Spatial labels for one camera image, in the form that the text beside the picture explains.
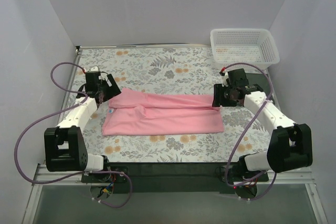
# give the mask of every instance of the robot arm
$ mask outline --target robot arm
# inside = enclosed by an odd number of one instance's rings
[[[228,72],[228,85],[214,85],[213,106],[236,106],[240,103],[254,115],[258,112],[266,94],[257,84],[249,84],[245,71]],[[267,152],[241,156],[232,168],[235,174],[272,169],[285,172],[312,164],[311,131],[306,124],[297,124],[267,102],[257,119],[271,136]]]
[[[75,104],[80,105],[56,127],[48,128],[44,133],[46,165],[50,172],[103,170],[104,157],[87,153],[82,130],[99,105],[121,91],[113,76],[108,74],[104,79],[98,67],[91,68],[85,76],[86,84],[79,91],[85,88],[89,98],[81,103],[84,94],[78,94]]]

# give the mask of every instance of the pink cloth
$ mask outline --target pink cloth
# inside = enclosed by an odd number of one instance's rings
[[[219,108],[212,107],[212,95],[147,94],[122,89],[109,100],[102,134],[174,135],[224,131]]]

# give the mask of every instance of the table surface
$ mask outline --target table surface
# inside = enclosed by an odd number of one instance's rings
[[[86,69],[98,66],[111,73],[120,89],[127,87],[156,94],[213,94],[213,85],[221,83],[211,48],[125,48],[84,49],[79,64]],[[84,75],[76,70],[71,89],[78,90]],[[67,99],[73,104],[75,95]],[[102,136],[101,128],[108,111],[102,104],[83,131],[89,153],[106,155],[111,162],[225,162],[253,117],[243,107],[221,108],[223,133]],[[234,155],[263,152],[270,136],[255,122],[248,130]]]

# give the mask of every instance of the white backdrop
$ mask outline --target white backdrop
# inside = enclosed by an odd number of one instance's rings
[[[286,0],[271,27],[280,63],[270,73],[282,110],[307,123],[313,174],[329,223],[336,223],[335,0]]]
[[[209,44],[214,28],[269,29],[284,0],[50,0],[75,45]]]
[[[73,61],[75,48],[49,0],[0,0],[0,219],[21,223],[31,183],[14,165],[14,145],[23,129],[34,120],[60,109],[64,92],[50,80],[51,68]],[[70,68],[55,72],[66,85]],[[55,126],[57,117],[27,132],[19,147],[24,172],[34,177],[44,160],[43,133]]]

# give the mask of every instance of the white basket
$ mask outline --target white basket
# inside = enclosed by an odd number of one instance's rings
[[[246,62],[267,69],[279,62],[279,52],[271,33],[265,29],[214,29],[210,34],[212,54],[218,68],[231,63]],[[230,69],[244,68],[245,65]]]

